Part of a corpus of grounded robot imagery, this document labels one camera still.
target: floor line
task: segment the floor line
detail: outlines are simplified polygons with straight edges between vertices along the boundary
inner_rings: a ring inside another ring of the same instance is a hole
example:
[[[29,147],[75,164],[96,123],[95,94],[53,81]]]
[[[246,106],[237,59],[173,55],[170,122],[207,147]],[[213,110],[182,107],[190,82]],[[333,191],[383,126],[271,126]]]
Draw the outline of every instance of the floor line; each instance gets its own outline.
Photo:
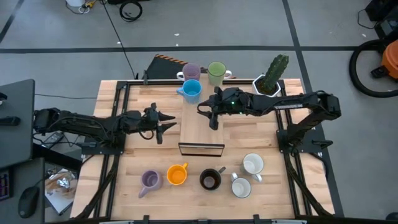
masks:
[[[126,52],[186,52],[186,51],[353,51],[357,46],[261,46],[261,45],[225,45],[225,46],[186,46],[186,47],[125,47]],[[62,53],[111,53],[124,52],[121,47],[93,48],[48,48],[48,49],[0,49],[0,54],[62,54]]]
[[[288,2],[288,0],[282,0],[282,2],[283,2],[283,5],[284,5],[284,9],[285,9],[287,23],[289,25],[290,33],[292,35],[292,40],[293,40],[293,45],[295,47],[295,51],[296,51],[296,55],[297,55],[298,65],[300,67],[300,71],[301,71],[301,74],[302,74],[303,83],[304,83],[304,87],[305,87],[305,92],[310,93],[310,92],[312,92],[312,87],[311,87],[311,83],[310,83],[310,77],[308,76],[307,67],[305,66],[304,56],[303,56],[302,49],[300,47],[300,42],[299,42],[299,37],[297,35],[297,31],[296,31],[296,28],[294,26],[293,16],[292,16],[292,12],[290,10],[289,2]],[[323,132],[322,125],[318,125],[317,129],[318,129],[319,132],[322,133],[322,136],[325,136],[325,134]],[[338,193],[338,189],[337,189],[337,184],[336,184],[336,179],[335,179],[335,175],[334,175],[334,172],[333,172],[333,168],[331,166],[330,155],[329,155],[328,149],[324,149],[323,158],[325,158],[325,160],[327,161],[327,166],[329,168],[329,176],[328,176],[327,182],[328,182],[328,186],[329,186],[331,199],[332,199],[332,202],[333,202],[333,207],[335,209],[335,214],[337,216],[339,216],[339,217],[343,217],[344,216],[343,207],[342,207],[340,196],[339,196],[339,193]]]
[[[22,3],[24,3],[24,1],[25,0],[18,1],[17,5],[15,6],[14,10],[12,11],[11,16],[8,18],[6,25],[4,25],[4,27],[2,28],[2,31],[0,32],[0,43],[6,36],[8,29],[10,28],[12,22],[14,21],[15,17],[17,16],[17,13],[18,13],[19,9],[21,8]]]

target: black hose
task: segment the black hose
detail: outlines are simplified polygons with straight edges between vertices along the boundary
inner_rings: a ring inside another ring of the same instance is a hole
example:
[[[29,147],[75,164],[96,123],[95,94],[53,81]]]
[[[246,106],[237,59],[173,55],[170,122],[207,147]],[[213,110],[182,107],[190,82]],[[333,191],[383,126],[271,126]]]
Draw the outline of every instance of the black hose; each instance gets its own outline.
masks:
[[[353,82],[355,88],[357,88],[360,92],[364,93],[365,95],[376,97],[376,98],[388,98],[393,96],[398,96],[398,90],[387,91],[387,92],[379,92],[379,91],[372,91],[366,88],[359,80],[358,74],[356,73],[356,61],[358,59],[359,54],[364,50],[371,50],[375,47],[380,47],[383,45],[390,44],[390,40],[370,40],[363,44],[361,44],[351,56],[349,60],[349,77]]]
[[[315,152],[310,152],[310,155],[323,162],[323,166],[325,168],[325,177],[326,177],[326,180],[328,180],[329,179],[329,167],[328,167],[328,163],[326,162],[326,160],[324,158],[320,157]]]
[[[125,7],[127,4],[130,4],[130,3],[131,3],[131,4],[135,4],[135,5],[139,8],[139,13],[138,13],[137,16],[130,16],[128,13],[126,13],[126,12],[123,11],[124,7]],[[125,1],[125,2],[123,2],[123,3],[120,5],[119,14],[120,14],[120,16],[122,17],[122,19],[123,19],[124,21],[126,21],[126,22],[134,22],[134,21],[136,21],[138,18],[141,17],[141,15],[142,15],[142,6],[141,6],[137,1],[135,1],[135,0],[128,0],[128,1]]]

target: potted plant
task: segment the potted plant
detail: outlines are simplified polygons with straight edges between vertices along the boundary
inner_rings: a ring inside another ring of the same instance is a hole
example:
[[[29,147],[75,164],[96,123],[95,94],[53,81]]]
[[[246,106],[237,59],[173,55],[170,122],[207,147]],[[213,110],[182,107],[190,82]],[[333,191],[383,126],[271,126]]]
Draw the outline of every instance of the potted plant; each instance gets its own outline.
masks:
[[[278,55],[269,65],[267,73],[258,76],[252,83],[255,94],[275,97],[280,92],[278,79],[284,73],[289,56]]]

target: concrete floor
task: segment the concrete floor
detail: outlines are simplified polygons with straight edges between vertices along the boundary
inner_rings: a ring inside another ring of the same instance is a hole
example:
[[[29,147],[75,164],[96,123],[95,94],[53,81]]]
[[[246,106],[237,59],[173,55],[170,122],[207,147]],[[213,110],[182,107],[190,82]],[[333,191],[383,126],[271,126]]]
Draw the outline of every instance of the concrete floor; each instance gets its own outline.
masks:
[[[106,7],[123,45],[134,47],[127,58],[136,73],[142,74],[155,54],[166,54],[203,67],[219,60],[235,76],[255,78],[267,70],[277,54],[289,55],[290,63],[282,78],[308,76],[313,90],[325,90],[340,98],[342,117],[324,122],[323,129],[326,138],[334,141],[329,152],[345,216],[384,219],[388,213],[398,211],[398,163],[394,157],[397,145],[394,134],[398,128],[394,122],[398,113],[396,99],[371,98],[353,88],[348,77],[350,51],[337,51],[338,48],[329,52],[303,51],[308,74],[301,74],[303,65],[300,67],[295,52],[300,46],[357,46],[376,39],[373,30],[356,23],[357,12],[369,1],[151,0],[141,3],[144,13],[133,23],[124,22],[116,6]],[[133,77],[102,5],[97,3],[89,13],[75,15],[65,8],[63,0],[19,2],[23,2],[22,6],[2,40],[0,35],[0,85],[33,78],[36,93],[95,97],[100,80]],[[17,3],[18,0],[0,1],[0,30]],[[295,44],[286,5],[290,6],[297,32]],[[365,14],[361,21],[371,25]],[[210,48],[178,51],[177,44]],[[212,46],[240,46],[240,49],[211,50]],[[254,50],[250,46],[282,47]],[[146,47],[169,47],[172,51],[165,52],[163,48],[148,52],[151,49]],[[62,49],[78,48],[97,48],[99,52],[59,53]],[[4,53],[4,49],[24,54]],[[55,50],[34,53],[32,49]],[[363,74],[364,84],[375,90],[396,89],[395,83],[388,80],[369,78],[368,73],[379,63],[380,57],[375,52],[360,56],[358,73]],[[95,100],[42,96],[35,99],[36,109],[58,107],[92,114],[94,106]],[[77,152],[75,156],[79,156],[78,151],[68,146],[57,150]],[[51,208],[47,212],[47,221],[53,220]]]

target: orange vacuum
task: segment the orange vacuum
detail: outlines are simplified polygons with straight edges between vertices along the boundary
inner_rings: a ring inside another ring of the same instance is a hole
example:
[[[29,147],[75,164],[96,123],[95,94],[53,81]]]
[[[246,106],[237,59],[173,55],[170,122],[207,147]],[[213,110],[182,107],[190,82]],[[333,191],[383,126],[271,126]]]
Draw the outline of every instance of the orange vacuum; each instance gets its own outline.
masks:
[[[371,72],[372,77],[381,78],[385,76],[392,77],[396,82],[398,82],[398,40],[370,40],[361,44],[352,54],[349,60],[349,77],[353,82],[355,88],[360,92],[377,98],[388,98],[393,96],[398,96],[398,90],[392,90],[387,92],[373,91],[366,86],[364,86],[356,73],[356,61],[359,54],[364,50],[374,50],[379,49],[382,55],[381,66],[374,69]]]
[[[381,66],[371,73],[374,78],[389,75],[398,82],[398,40],[386,47]]]

